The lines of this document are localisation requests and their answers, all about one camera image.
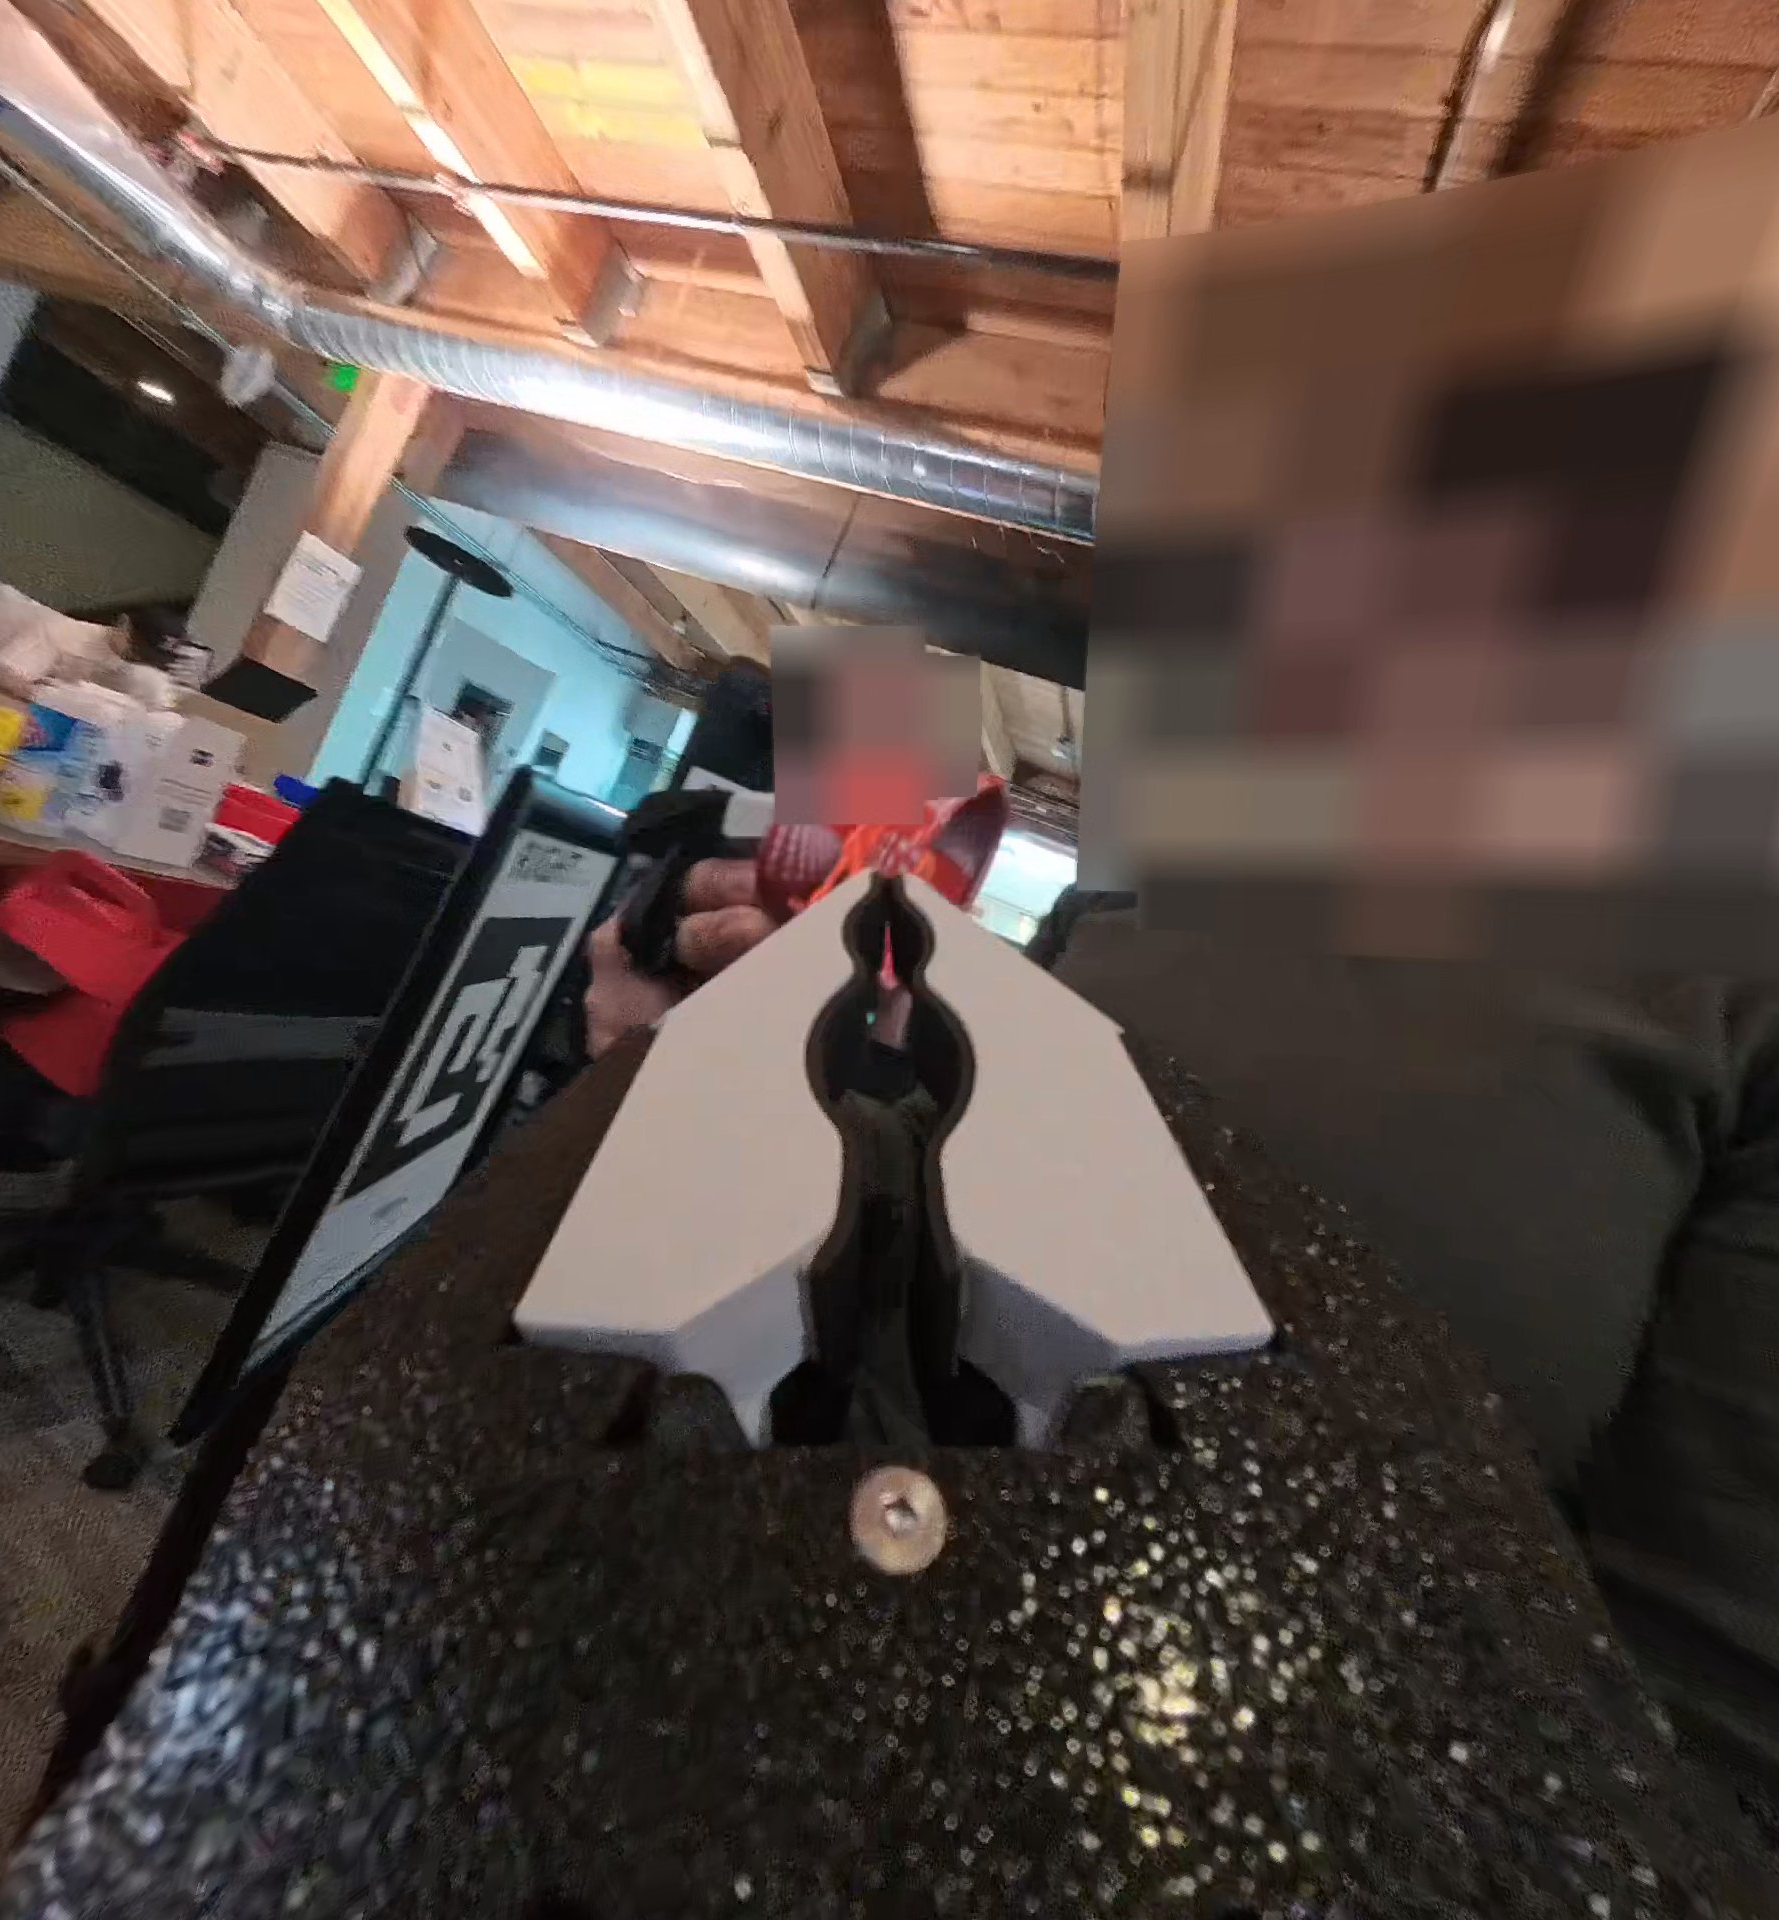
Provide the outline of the black mesh office chair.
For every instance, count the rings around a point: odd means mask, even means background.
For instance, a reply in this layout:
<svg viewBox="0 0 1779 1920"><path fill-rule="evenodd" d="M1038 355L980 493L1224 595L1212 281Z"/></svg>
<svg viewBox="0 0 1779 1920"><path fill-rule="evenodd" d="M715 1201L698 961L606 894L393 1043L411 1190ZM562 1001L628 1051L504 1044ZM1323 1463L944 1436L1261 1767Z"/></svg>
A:
<svg viewBox="0 0 1779 1920"><path fill-rule="evenodd" d="M11 1159L59 1167L37 1205L0 1207L0 1287L63 1311L102 1449L84 1482L133 1486L152 1442L110 1320L110 1279L143 1270L223 1296L248 1270L167 1235L182 1202L273 1220L424 937L470 836L332 781L273 853L142 982L93 1086L37 1107L58 1147L12 1127Z"/></svg>

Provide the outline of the person's right hand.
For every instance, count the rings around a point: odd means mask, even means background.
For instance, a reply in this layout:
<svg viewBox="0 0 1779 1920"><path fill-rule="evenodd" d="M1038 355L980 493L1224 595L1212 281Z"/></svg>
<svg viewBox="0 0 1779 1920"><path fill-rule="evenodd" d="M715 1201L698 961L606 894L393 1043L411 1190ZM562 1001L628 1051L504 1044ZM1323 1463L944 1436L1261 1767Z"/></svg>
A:
<svg viewBox="0 0 1779 1920"><path fill-rule="evenodd" d="M754 854L700 861L684 873L661 966L639 966L618 919L606 919L589 940L589 1060L599 1062L621 1040L657 1026L778 929L779 921L762 901Z"/></svg>

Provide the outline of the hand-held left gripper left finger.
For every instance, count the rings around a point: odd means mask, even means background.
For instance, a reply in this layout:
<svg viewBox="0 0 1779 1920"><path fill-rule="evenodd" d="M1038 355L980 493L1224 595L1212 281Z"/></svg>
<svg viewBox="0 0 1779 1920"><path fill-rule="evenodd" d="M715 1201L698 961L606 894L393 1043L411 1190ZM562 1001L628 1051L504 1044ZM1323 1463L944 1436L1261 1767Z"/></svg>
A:
<svg viewBox="0 0 1779 1920"><path fill-rule="evenodd" d="M767 1419L843 1189L808 1038L869 892L850 877L663 1018L516 1302L528 1344L707 1376Z"/></svg>

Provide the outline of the narrow silver air duct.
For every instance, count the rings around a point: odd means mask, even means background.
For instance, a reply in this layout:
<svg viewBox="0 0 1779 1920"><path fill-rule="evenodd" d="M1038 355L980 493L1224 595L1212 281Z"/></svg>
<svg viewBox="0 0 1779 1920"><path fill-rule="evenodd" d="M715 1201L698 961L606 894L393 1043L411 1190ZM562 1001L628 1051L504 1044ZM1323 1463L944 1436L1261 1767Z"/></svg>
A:
<svg viewBox="0 0 1779 1920"><path fill-rule="evenodd" d="M636 368L534 330L321 291L243 247L37 28L0 4L0 135L140 255L255 334L440 393L744 467L1090 545L1098 477L914 425L809 411Z"/></svg>

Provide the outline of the brown work table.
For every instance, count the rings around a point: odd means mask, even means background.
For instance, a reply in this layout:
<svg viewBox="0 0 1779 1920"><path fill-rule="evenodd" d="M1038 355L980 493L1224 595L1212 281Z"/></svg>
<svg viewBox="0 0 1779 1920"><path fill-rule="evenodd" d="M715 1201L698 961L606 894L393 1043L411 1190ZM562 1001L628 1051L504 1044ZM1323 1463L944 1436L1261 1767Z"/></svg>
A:
<svg viewBox="0 0 1779 1920"><path fill-rule="evenodd" d="M0 871L35 868L59 854L83 856L110 873L119 873L135 884L181 884L205 894L230 894L239 879L213 873L205 866L167 866L142 858L118 856L112 850L74 838L49 838L16 831L0 831Z"/></svg>

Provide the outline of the red white yo-yo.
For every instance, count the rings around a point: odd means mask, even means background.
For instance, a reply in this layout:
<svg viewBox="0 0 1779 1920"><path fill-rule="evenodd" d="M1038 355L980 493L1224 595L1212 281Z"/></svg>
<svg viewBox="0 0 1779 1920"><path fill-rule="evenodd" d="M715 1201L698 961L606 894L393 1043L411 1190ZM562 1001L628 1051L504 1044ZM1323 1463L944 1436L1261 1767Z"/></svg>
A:
<svg viewBox="0 0 1779 1920"><path fill-rule="evenodd" d="M952 906L969 909L1009 826L1010 790L997 774L985 774L969 796L928 802L913 826L776 824L754 861L756 900L785 921L869 873L920 877Z"/></svg>

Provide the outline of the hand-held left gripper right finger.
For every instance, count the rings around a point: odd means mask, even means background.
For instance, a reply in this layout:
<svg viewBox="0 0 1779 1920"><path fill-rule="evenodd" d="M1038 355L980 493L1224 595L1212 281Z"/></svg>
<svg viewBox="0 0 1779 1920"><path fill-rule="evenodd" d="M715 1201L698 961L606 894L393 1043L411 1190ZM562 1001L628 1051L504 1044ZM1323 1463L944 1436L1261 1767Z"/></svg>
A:
<svg viewBox="0 0 1779 1920"><path fill-rule="evenodd" d="M1278 1325L1120 1024L923 879L904 896L969 1060L942 1142L961 1355L1018 1412L1062 1412L1092 1376L1264 1350Z"/></svg>

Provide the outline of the white printed box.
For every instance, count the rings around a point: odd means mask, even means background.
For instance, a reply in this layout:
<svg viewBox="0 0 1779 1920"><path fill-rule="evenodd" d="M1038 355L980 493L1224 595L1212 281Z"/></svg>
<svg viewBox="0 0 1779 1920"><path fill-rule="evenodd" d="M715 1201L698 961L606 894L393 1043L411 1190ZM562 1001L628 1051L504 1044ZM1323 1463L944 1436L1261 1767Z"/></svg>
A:
<svg viewBox="0 0 1779 1920"><path fill-rule="evenodd" d="M189 871L244 749L243 734L203 715L127 716L101 747L81 834L119 862Z"/></svg>

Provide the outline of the black framed floor sign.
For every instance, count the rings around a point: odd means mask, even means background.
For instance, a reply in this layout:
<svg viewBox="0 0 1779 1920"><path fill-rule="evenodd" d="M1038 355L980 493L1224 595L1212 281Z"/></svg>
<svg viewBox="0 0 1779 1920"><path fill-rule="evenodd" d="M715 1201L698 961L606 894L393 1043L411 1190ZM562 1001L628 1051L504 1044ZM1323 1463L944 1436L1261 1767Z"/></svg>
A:
<svg viewBox="0 0 1779 1920"><path fill-rule="evenodd" d="M195 1463L109 1638L87 1646L65 1674L37 1811L133 1691L297 1355L427 1230L500 1123L566 966L616 888L624 822L613 804L531 772L503 789L167 1427Z"/></svg>

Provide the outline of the black floor lamp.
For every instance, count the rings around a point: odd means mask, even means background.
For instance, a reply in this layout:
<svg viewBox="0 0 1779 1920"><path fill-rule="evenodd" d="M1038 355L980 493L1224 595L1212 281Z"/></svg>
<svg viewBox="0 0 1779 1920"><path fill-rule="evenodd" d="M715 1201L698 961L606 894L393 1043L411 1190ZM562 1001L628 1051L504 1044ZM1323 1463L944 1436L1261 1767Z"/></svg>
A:
<svg viewBox="0 0 1779 1920"><path fill-rule="evenodd" d="M409 656L409 664L401 670L384 716L373 734L373 746L365 761L364 785L373 782L381 774L381 765L388 756L397 720L407 712L407 707L417 700L419 681L431 653L435 652L439 633L445 627L458 591L468 588L492 601L514 599L514 581L510 575L498 563L482 557L470 547L424 526L409 529L407 540L415 556L422 557L424 563L431 563L443 573L443 586L436 591L433 609L424 619L422 630Z"/></svg>

